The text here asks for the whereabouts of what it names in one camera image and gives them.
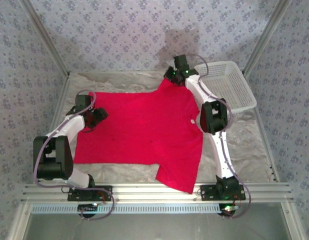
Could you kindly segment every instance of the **white plastic basket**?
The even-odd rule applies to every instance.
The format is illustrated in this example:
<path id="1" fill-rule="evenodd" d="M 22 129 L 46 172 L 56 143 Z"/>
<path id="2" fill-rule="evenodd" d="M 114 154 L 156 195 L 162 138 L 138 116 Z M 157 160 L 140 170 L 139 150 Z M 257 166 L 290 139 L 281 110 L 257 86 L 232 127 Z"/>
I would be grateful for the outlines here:
<path id="1" fill-rule="evenodd" d="M 202 78 L 202 82 L 218 98 L 224 98 L 233 113 L 240 113 L 257 105 L 255 96 L 235 62 L 209 62 L 208 67 L 209 74 Z M 194 68 L 199 75 L 207 73 L 205 64 Z"/>

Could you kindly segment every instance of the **floral wallpaper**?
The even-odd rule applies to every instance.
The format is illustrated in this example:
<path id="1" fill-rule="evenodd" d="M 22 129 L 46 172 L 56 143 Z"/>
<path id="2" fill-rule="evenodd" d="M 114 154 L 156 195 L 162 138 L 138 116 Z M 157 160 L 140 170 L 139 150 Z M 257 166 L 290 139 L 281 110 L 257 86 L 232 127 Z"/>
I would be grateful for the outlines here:
<path id="1" fill-rule="evenodd" d="M 172 57 L 247 63 L 278 0 L 32 0 L 70 72 L 155 70 Z"/>
<path id="2" fill-rule="evenodd" d="M 309 238 L 309 0 L 290 5 L 249 81 Z"/>
<path id="3" fill-rule="evenodd" d="M 22 183 L 32 181 L 32 142 L 52 120 L 64 78 L 17 0 L 0 0 L 0 240 Z"/>

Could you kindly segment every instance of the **cable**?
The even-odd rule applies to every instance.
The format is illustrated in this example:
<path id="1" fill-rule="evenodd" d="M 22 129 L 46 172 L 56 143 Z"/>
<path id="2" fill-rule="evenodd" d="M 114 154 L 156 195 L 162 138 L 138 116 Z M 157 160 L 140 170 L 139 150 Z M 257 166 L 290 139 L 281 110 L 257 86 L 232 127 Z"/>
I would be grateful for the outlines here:
<path id="1" fill-rule="evenodd" d="M 64 193 L 64 194 L 70 193 L 69 191 L 64 191 L 64 187 L 61 188 L 61 192 Z"/>
<path id="2" fill-rule="evenodd" d="M 240 202 L 239 203 L 239 208 L 240 208 L 241 207 L 241 199 L 240 199 L 240 197 L 238 197 L 236 194 L 234 194 L 233 196 L 239 200 L 239 202 Z"/>
<path id="3" fill-rule="evenodd" d="M 198 196 L 201 196 L 201 189 L 200 189 L 200 188 L 198 188 L 198 190 L 196 191 L 196 194 L 197 194 Z"/>
<path id="4" fill-rule="evenodd" d="M 76 94 L 75 99 L 77 99 L 77 96 L 78 96 L 80 93 L 86 92 L 86 91 L 89 91 L 89 90 L 85 89 L 85 90 L 79 91 L 79 92 Z M 41 158 L 41 156 L 42 156 L 42 154 L 43 154 L 43 152 L 44 152 L 44 150 L 45 150 L 47 144 L 49 143 L 49 141 L 50 141 L 50 140 L 54 137 L 54 135 L 56 135 L 56 134 L 57 134 L 57 133 L 58 133 L 58 132 L 59 132 L 71 119 L 77 117 L 78 115 L 84 113 L 85 111 L 89 110 L 90 108 L 92 108 L 92 107 L 94 106 L 94 104 L 95 104 L 95 102 L 96 102 L 96 99 L 97 99 L 97 95 L 96 95 L 96 93 L 95 93 L 94 91 L 92 91 L 92 94 L 93 94 L 93 100 L 92 100 L 92 102 L 90 103 L 89 106 L 87 106 L 85 109 L 83 109 L 83 110 L 81 110 L 81 111 L 79 111 L 79 112 L 73 114 L 73 115 L 70 116 L 68 119 L 66 119 L 66 120 L 65 120 L 62 124 L 60 124 L 60 125 L 58 126 L 58 128 L 57 128 L 56 130 L 54 130 L 54 131 L 48 136 L 48 138 L 44 141 L 44 143 L 43 143 L 43 145 L 41 146 L 40 151 L 39 151 L 39 153 L 38 153 L 38 157 L 36 158 L 36 162 L 35 162 L 34 170 L 33 170 L 33 181 L 34 181 L 34 183 L 35 183 L 37 186 L 42 187 L 42 188 L 47 188 L 47 189 L 51 189 L 51 188 L 72 188 L 72 189 L 85 190 L 85 191 L 91 191 L 91 190 L 92 190 L 92 191 L 102 191 L 102 192 L 104 192 L 104 193 L 110 195 L 111 200 L 112 200 L 112 207 L 111 207 L 110 211 L 109 211 L 107 214 L 105 214 L 105 215 L 103 215 L 103 216 L 100 216 L 100 217 L 96 217 L 96 218 L 85 218 L 85 217 L 81 216 L 81 217 L 83 217 L 83 218 L 82 218 L 83 220 L 88 220 L 88 221 L 94 221 L 94 220 L 104 219 L 104 218 L 108 217 L 108 216 L 111 214 L 111 212 L 114 210 L 114 208 L 115 208 L 115 198 L 114 198 L 113 194 L 112 194 L 110 191 L 108 191 L 108 190 L 106 190 L 106 189 L 104 189 L 104 188 L 96 188 L 96 187 L 83 188 L 83 187 L 76 187 L 76 186 L 73 186 L 73 185 L 65 185 L 65 184 L 62 184 L 62 185 L 53 185 L 53 186 L 43 185 L 43 184 L 41 184 L 41 183 L 39 182 L 38 177 L 37 177 L 37 174 L 38 174 L 38 167 L 39 167 L 39 163 L 40 163 L 40 158 Z"/>
<path id="5" fill-rule="evenodd" d="M 219 99 L 219 98 L 217 98 L 217 97 L 214 97 L 214 96 L 210 95 L 210 94 L 204 89 L 204 87 L 202 86 L 200 80 L 201 80 L 203 77 L 208 76 L 208 74 L 209 74 L 209 67 L 208 67 L 208 63 L 206 62 L 206 60 L 205 60 L 202 56 L 200 56 L 200 55 L 198 55 L 198 54 L 190 54 L 190 55 L 191 55 L 191 56 L 196 56 L 196 57 L 200 58 L 200 59 L 204 62 L 205 66 L 206 66 L 206 74 L 200 75 L 199 78 L 198 78 L 198 85 L 199 85 L 199 87 L 201 88 L 201 90 L 202 90 L 208 97 L 210 97 L 210 98 L 212 98 L 212 99 L 214 99 L 214 100 L 216 100 L 216 101 L 219 101 L 220 103 L 222 103 L 223 105 L 225 105 L 226 109 L 229 111 L 229 121 L 228 121 L 227 125 L 225 126 L 225 128 L 222 129 L 222 130 L 220 131 L 220 135 L 219 135 L 219 137 L 220 137 L 220 139 L 221 139 L 222 153 L 223 153 L 225 162 L 226 162 L 226 164 L 227 164 L 229 170 L 231 171 L 231 173 L 233 174 L 233 176 L 238 180 L 238 182 L 246 189 L 246 191 L 247 191 L 247 193 L 248 193 L 248 196 L 249 196 L 248 206 L 247 206 L 247 208 L 246 208 L 243 212 L 239 213 L 239 214 L 236 215 L 236 216 L 227 217 L 227 218 L 229 218 L 229 219 L 237 219 L 237 218 L 240 218 L 240 217 L 242 217 L 244 214 L 247 213 L 247 211 L 249 210 L 249 208 L 250 208 L 250 206 L 251 206 L 251 200 L 252 200 L 252 198 L 251 198 L 251 193 L 250 193 L 250 191 L 249 191 L 247 185 L 246 185 L 244 182 L 242 182 L 242 181 L 240 180 L 240 178 L 237 176 L 235 170 L 234 170 L 234 169 L 232 168 L 232 166 L 230 165 L 229 160 L 228 160 L 227 155 L 226 155 L 225 146 L 224 146 L 224 141 L 222 141 L 222 133 L 225 132 L 228 128 L 230 128 L 230 126 L 231 126 L 232 123 L 233 123 L 233 113 L 232 113 L 230 107 L 228 106 L 228 104 L 227 104 L 225 101 L 223 101 L 223 100 L 221 100 L 221 99 Z"/>

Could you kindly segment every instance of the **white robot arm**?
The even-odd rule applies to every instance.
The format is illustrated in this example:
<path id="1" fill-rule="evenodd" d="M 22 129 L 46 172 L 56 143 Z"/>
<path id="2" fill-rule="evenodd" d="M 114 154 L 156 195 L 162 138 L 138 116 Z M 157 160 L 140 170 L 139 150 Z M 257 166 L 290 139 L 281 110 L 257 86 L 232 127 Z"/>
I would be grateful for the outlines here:
<path id="1" fill-rule="evenodd" d="M 246 199 L 244 187 L 230 160 L 226 139 L 228 113 L 226 100 L 216 97 L 202 82 L 199 73 L 189 68 L 185 55 L 174 57 L 175 68 L 170 66 L 164 77 L 174 84 L 189 89 L 201 105 L 200 126 L 208 134 L 217 164 L 214 185 L 200 186 L 203 201 Z"/>
<path id="2" fill-rule="evenodd" d="M 189 89 L 194 97 L 198 100 L 200 106 L 202 106 L 204 103 L 212 103 L 215 102 L 216 100 L 209 97 L 205 92 L 202 91 L 202 89 L 199 87 L 199 75 L 191 75 L 185 80 L 185 87 Z M 209 93 L 209 95 L 218 98 L 215 96 L 207 87 L 206 85 L 202 84 L 202 87 L 204 90 Z M 213 149 L 213 154 L 214 158 L 217 164 L 217 176 L 221 179 L 223 178 L 231 178 L 233 176 L 233 173 L 230 171 L 227 162 L 230 164 L 230 166 L 233 169 L 231 160 L 230 160 L 230 155 L 229 155 L 229 150 L 228 150 L 228 145 L 227 145 L 227 139 L 226 139 L 226 131 L 223 131 L 221 133 L 220 137 L 220 131 L 216 131 L 214 134 L 212 133 L 207 133 L 211 142 L 211 146 Z M 224 153 L 223 153 L 223 148 L 221 145 L 221 141 L 223 141 L 223 146 L 224 146 L 224 152 L 227 157 L 225 159 Z"/>
<path id="3" fill-rule="evenodd" d="M 79 114 L 91 104 L 89 95 L 77 95 L 75 102 L 76 106 L 67 113 L 63 122 L 55 130 L 34 139 L 33 166 L 46 139 L 56 133 L 41 154 L 37 178 L 65 183 L 75 188 L 91 188 L 94 187 L 92 176 L 74 167 L 70 142 L 84 128 L 95 128 L 108 114 L 103 108 L 94 109 L 93 107 Z"/>

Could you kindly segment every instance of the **table surface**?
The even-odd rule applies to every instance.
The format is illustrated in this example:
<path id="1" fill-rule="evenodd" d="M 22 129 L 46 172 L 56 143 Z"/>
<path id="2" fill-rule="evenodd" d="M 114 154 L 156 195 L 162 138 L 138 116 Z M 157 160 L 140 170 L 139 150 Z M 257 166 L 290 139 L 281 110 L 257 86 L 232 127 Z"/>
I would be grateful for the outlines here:
<path id="1" fill-rule="evenodd" d="M 163 79 L 160 71 L 149 72 L 102 72 L 102 73 L 71 73 L 65 101 L 60 115 L 61 122 L 66 113 L 75 103 L 75 96 L 80 90 L 88 89 L 95 92 L 142 93 L 157 89 Z M 74 156 L 77 139 L 71 144 Z M 227 130 L 227 144 L 230 158 L 236 173 L 244 182 L 273 182 L 267 149 L 262 140 L 254 110 L 247 110 L 234 115 L 233 125 Z M 156 183 L 159 165 L 141 164 L 75 164 L 84 173 L 93 176 L 96 182 L 103 183 Z M 202 157 L 198 169 L 199 182 L 216 181 L 216 162 L 210 140 L 206 134 L 203 138 Z"/>

